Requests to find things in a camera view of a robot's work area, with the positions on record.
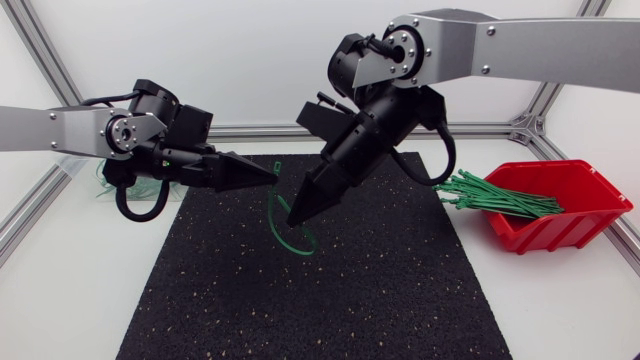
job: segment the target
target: white wall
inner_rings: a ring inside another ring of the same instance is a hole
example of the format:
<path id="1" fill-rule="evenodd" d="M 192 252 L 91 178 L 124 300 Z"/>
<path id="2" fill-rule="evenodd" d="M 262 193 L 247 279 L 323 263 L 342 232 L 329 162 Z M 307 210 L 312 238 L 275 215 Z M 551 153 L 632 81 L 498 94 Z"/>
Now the white wall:
<path id="1" fill-rule="evenodd" d="M 614 0 L 606 16 L 640 18 L 640 2 Z M 640 34 L 631 40 L 640 41 Z M 640 94 L 565 86 L 547 120 L 549 138 L 561 150 L 590 163 L 634 203 L 629 217 L 636 227 L 640 227 L 638 104 Z"/>
<path id="2" fill-rule="evenodd" d="M 150 78 L 214 124 L 294 124 L 346 34 L 382 34 L 392 18 L 457 7 L 499 18 L 575 16 L 582 0 L 32 0 L 80 91 L 127 92 Z M 436 88 L 452 121 L 503 122 L 537 83 L 468 78 Z"/>
<path id="3" fill-rule="evenodd" d="M 60 106 L 60 102 L 2 9 L 0 79 L 0 106 L 34 109 Z M 6 217 L 53 164 L 54 157 L 51 152 L 0 153 L 0 220 Z"/>

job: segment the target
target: gray metal arm segment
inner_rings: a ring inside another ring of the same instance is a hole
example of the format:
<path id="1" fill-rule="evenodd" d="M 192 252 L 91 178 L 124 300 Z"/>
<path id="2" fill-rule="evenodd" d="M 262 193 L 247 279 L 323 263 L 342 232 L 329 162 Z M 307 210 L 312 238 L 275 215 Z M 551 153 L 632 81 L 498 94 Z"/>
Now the gray metal arm segment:
<path id="1" fill-rule="evenodd" d="M 424 45 L 419 70 L 400 79 L 405 74 L 389 69 L 402 63 L 370 53 L 354 87 L 395 79 L 409 88 L 477 75 L 640 92 L 640 19 L 497 20 L 445 9 L 395 18 L 387 40 L 403 28 L 417 31 Z"/>
<path id="2" fill-rule="evenodd" d="M 128 136 L 119 135 L 120 129 L 107 124 L 114 119 L 124 122 L 130 129 Z M 165 129 L 153 115 L 130 117 L 125 109 L 118 108 L 63 108 L 33 110 L 0 106 L 0 151 L 53 150 L 63 153 L 126 160 L 131 157 L 126 149 L 133 150 L 138 143 L 148 140 Z M 113 144 L 122 149 L 112 148 Z"/>

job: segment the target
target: white backdrop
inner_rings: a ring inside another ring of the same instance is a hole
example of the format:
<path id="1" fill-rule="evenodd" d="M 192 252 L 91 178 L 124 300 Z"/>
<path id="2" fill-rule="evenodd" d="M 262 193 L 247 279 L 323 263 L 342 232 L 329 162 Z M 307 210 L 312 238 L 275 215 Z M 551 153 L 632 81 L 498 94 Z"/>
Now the white backdrop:
<path id="1" fill-rule="evenodd" d="M 32 0 L 85 97 L 149 78 L 214 124 L 294 124 L 317 91 L 335 94 L 329 59 L 350 33 L 382 35 L 394 17 L 457 7 L 498 18 L 575 16 L 582 0 Z M 503 122 L 537 83 L 467 78 L 436 86 L 452 121 Z"/>

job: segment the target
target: white table surface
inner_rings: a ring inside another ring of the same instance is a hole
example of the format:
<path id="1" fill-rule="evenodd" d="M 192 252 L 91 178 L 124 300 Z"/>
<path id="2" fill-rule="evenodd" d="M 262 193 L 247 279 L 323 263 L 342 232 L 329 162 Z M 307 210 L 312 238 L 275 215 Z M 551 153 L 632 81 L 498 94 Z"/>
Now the white table surface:
<path id="1" fill-rule="evenodd" d="M 535 160 L 505 140 L 459 140 L 458 167 L 485 176 Z M 239 154 L 317 153 L 319 142 L 219 144 Z M 430 173 L 437 141 L 405 141 Z M 113 359 L 180 206 L 149 223 L 99 198 L 91 161 L 0 268 L 0 359 Z M 149 203 L 133 204 L 150 207 Z M 581 250 L 505 252 L 477 211 L 447 211 L 515 359 L 632 359 L 640 353 L 640 278 L 604 236 Z"/>

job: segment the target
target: aluminum frame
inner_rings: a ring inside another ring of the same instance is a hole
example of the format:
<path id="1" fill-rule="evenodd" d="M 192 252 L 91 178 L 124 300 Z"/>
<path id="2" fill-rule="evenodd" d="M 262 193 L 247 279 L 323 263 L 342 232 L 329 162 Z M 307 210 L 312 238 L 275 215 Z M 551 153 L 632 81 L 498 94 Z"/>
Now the aluminum frame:
<path id="1" fill-rule="evenodd" d="M 31 2 L 0 0 L 0 4 L 60 103 L 63 106 L 79 104 L 82 96 Z M 3 220 L 0 224 L 0 267 L 70 182 L 71 177 L 60 166 L 53 165 Z"/>
<path id="2" fill-rule="evenodd" d="M 577 16 L 602 16 L 611 1 L 584 0 Z M 79 103 L 82 97 L 29 0 L 0 0 L 0 3 L 61 103 L 67 106 Z M 531 104 L 513 120 L 504 123 L 451 123 L 451 133 L 456 138 L 510 139 L 527 146 L 539 159 L 566 159 L 567 156 L 545 133 L 546 115 L 561 90 L 562 84 L 541 83 Z M 436 137 L 435 133 L 422 128 L 409 135 L 410 139 Z M 208 141 L 213 143 L 317 140 L 306 129 L 289 125 L 214 126 L 208 136 Z M 70 180 L 60 167 L 54 166 L 0 224 L 0 266 Z M 640 276 L 640 231 L 622 216 L 604 234 Z"/>

